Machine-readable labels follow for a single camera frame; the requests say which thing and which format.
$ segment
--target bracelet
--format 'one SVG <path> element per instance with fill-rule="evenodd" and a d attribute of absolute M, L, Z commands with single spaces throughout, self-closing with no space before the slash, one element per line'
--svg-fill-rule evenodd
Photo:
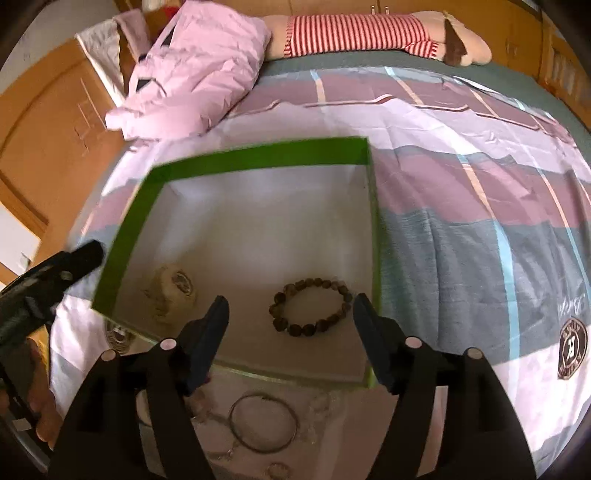
<path fill-rule="evenodd" d="M 247 398 L 254 398 L 254 397 L 259 397 L 260 399 L 265 400 L 265 401 L 272 401 L 272 402 L 278 403 L 279 405 L 283 406 L 287 410 L 287 412 L 289 413 L 291 418 L 294 420 L 294 423 L 295 423 L 294 432 L 291 435 L 290 439 L 287 440 L 287 442 L 285 442 L 283 445 L 279 445 L 277 447 L 273 447 L 273 448 L 269 448 L 269 449 L 257 448 L 257 447 L 250 445 L 249 443 L 247 443 L 244 440 L 244 438 L 242 437 L 242 435 L 238 432 L 238 429 L 236 428 L 236 424 L 234 423 L 234 411 L 236 410 L 236 407 L 238 406 L 238 404 L 241 401 L 246 400 Z M 234 402 L 234 404 L 230 408 L 230 412 L 228 413 L 228 426 L 230 428 L 230 431 L 234 435 L 234 438 L 242 446 L 248 448 L 252 452 L 261 453 L 264 455 L 267 453 L 278 453 L 278 452 L 281 452 L 282 450 L 285 450 L 287 447 L 289 447 L 289 445 L 291 445 L 291 443 L 296 439 L 297 434 L 300 431 L 300 419 L 298 419 L 296 412 L 294 411 L 293 408 L 290 407 L 290 405 L 286 401 L 284 401 L 280 398 L 277 398 L 277 397 L 273 397 L 273 396 L 271 396 L 267 393 L 264 393 L 264 392 L 254 392 L 254 393 L 249 393 L 249 394 L 243 395 L 238 400 L 236 400 Z"/>
<path fill-rule="evenodd" d="M 290 323 L 283 316 L 285 302 L 287 302 L 288 299 L 296 296 L 305 288 L 312 286 L 326 289 L 332 288 L 333 290 L 338 291 L 343 296 L 344 300 L 341 308 L 336 313 L 330 315 L 328 318 L 318 320 L 315 323 L 307 323 L 304 326 L 300 326 L 296 323 Z M 347 286 L 342 282 L 322 280 L 322 278 L 307 278 L 296 283 L 288 283 L 285 287 L 283 287 L 283 291 L 275 294 L 274 300 L 275 303 L 269 307 L 269 313 L 274 318 L 273 327 L 275 327 L 275 330 L 277 330 L 277 332 L 283 332 L 287 330 L 287 332 L 292 337 L 299 337 L 302 334 L 306 337 L 311 337 L 316 332 L 325 332 L 333 325 L 336 325 L 340 320 L 344 319 L 351 309 L 353 295 Z"/>

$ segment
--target wooden cabinet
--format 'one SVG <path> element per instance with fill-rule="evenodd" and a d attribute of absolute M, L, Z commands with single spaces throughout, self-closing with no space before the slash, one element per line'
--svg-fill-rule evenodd
<path fill-rule="evenodd" d="M 113 106 L 76 40 L 0 95 L 0 193 L 21 200 L 47 225 L 35 263 L 63 249 L 88 195 L 124 146 L 121 132 L 103 123 Z M 14 205 L 7 208 L 31 229 Z"/>
<path fill-rule="evenodd" d="M 250 17 L 291 15 L 290 0 L 214 0 Z"/>
<path fill-rule="evenodd" d="M 378 0 L 291 0 L 294 15 L 370 14 L 378 8 Z"/>
<path fill-rule="evenodd" d="M 508 2 L 511 31 L 507 38 L 507 66 L 538 79 L 542 59 L 542 22 L 518 5 Z"/>

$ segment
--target plush doll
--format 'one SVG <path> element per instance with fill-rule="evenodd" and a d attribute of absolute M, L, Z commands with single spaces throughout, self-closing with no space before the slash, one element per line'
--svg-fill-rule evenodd
<path fill-rule="evenodd" d="M 453 66 L 492 59 L 486 42 L 447 13 L 271 15 L 263 20 L 273 35 L 266 60 L 347 50 L 405 50 Z"/>

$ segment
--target circular logo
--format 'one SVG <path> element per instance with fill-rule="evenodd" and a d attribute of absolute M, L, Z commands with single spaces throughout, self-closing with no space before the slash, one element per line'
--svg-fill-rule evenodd
<path fill-rule="evenodd" d="M 569 319 L 560 331 L 558 378 L 568 380 L 574 375 L 587 354 L 587 329 L 579 319 Z"/>

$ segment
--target silver ring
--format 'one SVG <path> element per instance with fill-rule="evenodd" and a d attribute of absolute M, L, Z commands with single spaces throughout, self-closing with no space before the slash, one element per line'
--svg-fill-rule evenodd
<path fill-rule="evenodd" d="M 247 398 L 254 398 L 254 397 L 259 397 L 262 400 L 267 400 L 267 401 L 272 401 L 272 402 L 278 403 L 279 405 L 283 406 L 287 410 L 287 412 L 290 414 L 291 418 L 294 420 L 294 422 L 295 422 L 294 433 L 291 436 L 291 438 L 287 442 L 285 442 L 283 445 L 279 445 L 279 447 L 274 447 L 274 448 L 269 448 L 269 449 L 256 448 L 256 447 L 253 447 L 252 445 L 249 445 L 246 441 L 244 441 L 244 439 L 238 433 L 238 430 L 234 424 L 234 411 L 236 410 L 236 406 L 242 400 L 245 400 Z M 240 442 L 240 444 L 242 446 L 248 448 L 251 452 L 260 453 L 260 454 L 265 455 L 267 453 L 281 452 L 281 451 L 285 450 L 287 447 L 289 447 L 289 445 L 292 444 L 292 442 L 296 439 L 298 432 L 300 431 L 300 419 L 298 419 L 295 410 L 293 408 L 291 408 L 291 406 L 286 401 L 284 401 L 280 398 L 277 398 L 277 397 L 273 397 L 272 395 L 269 395 L 264 392 L 254 392 L 254 393 L 249 393 L 249 394 L 243 395 L 238 400 L 236 400 L 234 402 L 234 404 L 230 408 L 230 412 L 228 413 L 228 426 L 230 427 L 230 431 L 232 432 L 232 434 L 234 435 L 236 440 L 238 440 L 238 442 Z"/>

